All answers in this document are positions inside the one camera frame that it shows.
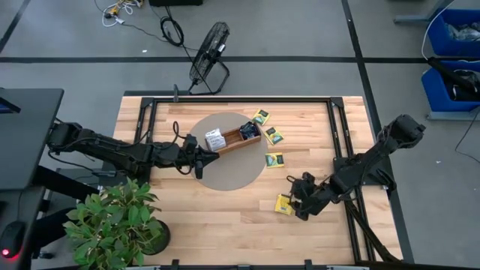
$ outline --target electric fan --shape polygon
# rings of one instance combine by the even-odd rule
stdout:
[[[225,50],[225,43],[227,42],[229,34],[230,29],[225,22],[216,22],[208,32],[205,40],[202,43],[202,46],[200,46],[200,49],[193,60],[192,68],[190,69],[190,79],[192,80],[192,85],[188,89],[189,95],[215,95],[224,87],[225,82],[230,76],[230,71],[228,67],[220,60],[220,57],[222,52]],[[220,87],[218,87],[216,91],[209,89],[210,92],[193,94],[191,92],[192,88],[194,86],[198,86],[200,83],[203,83],[206,77],[209,75],[210,70],[217,63],[219,63],[226,71],[226,75],[223,78]]]

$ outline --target circular gray mat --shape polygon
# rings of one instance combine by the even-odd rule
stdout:
[[[208,149],[205,134],[220,128],[220,132],[240,128],[250,121],[244,115],[233,112],[221,112],[200,120],[190,133],[196,137],[199,145]],[[267,140],[262,140],[240,149],[223,154],[203,169],[203,178],[199,182],[207,188],[217,191],[233,191],[253,182],[266,165],[265,154],[268,152]]]

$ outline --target black plant pot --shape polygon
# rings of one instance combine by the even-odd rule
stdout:
[[[162,232],[162,237],[159,241],[153,244],[153,250],[154,253],[144,253],[145,255],[155,255],[159,254],[160,252],[164,251],[165,248],[167,248],[168,244],[170,243],[170,229],[169,227],[162,221],[162,220],[157,220],[160,222],[160,225],[162,226],[163,232]]]

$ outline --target fan stand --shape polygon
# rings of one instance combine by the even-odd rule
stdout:
[[[230,70],[228,69],[228,67],[220,60],[217,60],[217,63],[220,63],[220,65],[222,66],[222,68],[225,70],[226,72],[226,75],[225,77],[223,78],[223,81],[222,83],[220,84],[220,86],[218,87],[218,89],[216,91],[213,91],[213,92],[203,92],[203,93],[195,93],[193,94],[191,91],[192,91],[192,88],[194,86],[198,86],[199,83],[198,83],[198,79],[195,79],[193,82],[192,82],[192,85],[190,86],[190,88],[188,89],[188,94],[189,95],[216,95],[218,93],[220,93],[220,91],[222,91],[222,88],[224,87],[225,85],[225,82],[227,81],[228,77],[230,76]]]

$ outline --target wooden box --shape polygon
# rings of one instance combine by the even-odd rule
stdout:
[[[221,156],[228,152],[231,152],[235,149],[240,149],[245,146],[249,146],[252,143],[258,143],[262,139],[262,130],[259,128],[257,123],[254,123],[256,129],[259,132],[259,136],[255,136],[250,139],[243,139],[242,134],[240,133],[240,127],[232,130],[228,130],[222,133],[223,138],[225,138],[226,146],[220,149],[217,149],[217,153]],[[210,145],[207,142],[208,150],[211,151]]]

